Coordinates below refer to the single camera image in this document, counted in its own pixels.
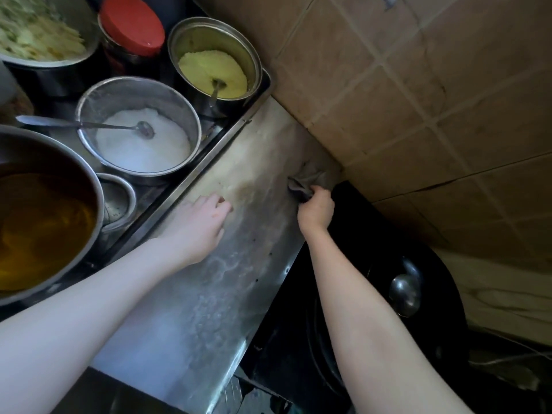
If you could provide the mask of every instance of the yellow cornmeal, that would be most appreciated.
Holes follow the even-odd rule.
[[[188,52],[180,58],[178,67],[195,87],[209,95],[214,90],[214,78],[226,83],[226,87],[218,91],[218,97],[222,99],[235,99],[247,92],[247,77],[244,71],[238,62],[225,52]]]

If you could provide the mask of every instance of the stainless steel pot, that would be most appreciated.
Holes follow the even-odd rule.
[[[167,42],[170,61],[179,76],[175,88],[180,91],[203,116],[225,118],[240,111],[259,89],[262,65],[253,45],[226,23],[205,17],[194,17],[178,22],[170,32]],[[196,88],[178,67],[178,61],[187,52],[216,49],[238,62],[247,77],[247,92],[236,99],[217,99],[210,103],[211,95]]]
[[[79,185],[90,189],[96,198],[96,222],[90,239],[69,264],[31,289],[19,292],[0,292],[0,306],[28,298],[56,283],[83,259],[101,232],[109,232],[131,222],[136,209],[134,189],[126,180],[113,174],[94,173],[83,158],[52,138],[38,132],[0,125],[0,176],[19,172],[58,175],[74,180]],[[104,224],[105,201],[100,180],[117,183],[125,190],[129,198],[126,213],[117,221],[108,224]]]
[[[182,163],[164,171],[140,173],[119,167],[101,156],[97,148],[97,129],[79,129],[78,136],[86,149],[102,164],[134,183],[156,185],[188,164],[197,154],[202,138],[199,118],[182,94],[159,81],[138,76],[116,76],[101,81],[82,95],[75,120],[103,123],[121,110],[151,108],[177,123],[190,141],[190,155]]]
[[[48,2],[55,6],[67,25],[79,31],[85,40],[86,52],[63,61],[24,60],[0,53],[0,60],[11,69],[25,91],[34,93],[40,89],[41,94],[51,97],[81,94],[109,72],[105,58],[93,56],[100,43],[96,13],[86,0]]]

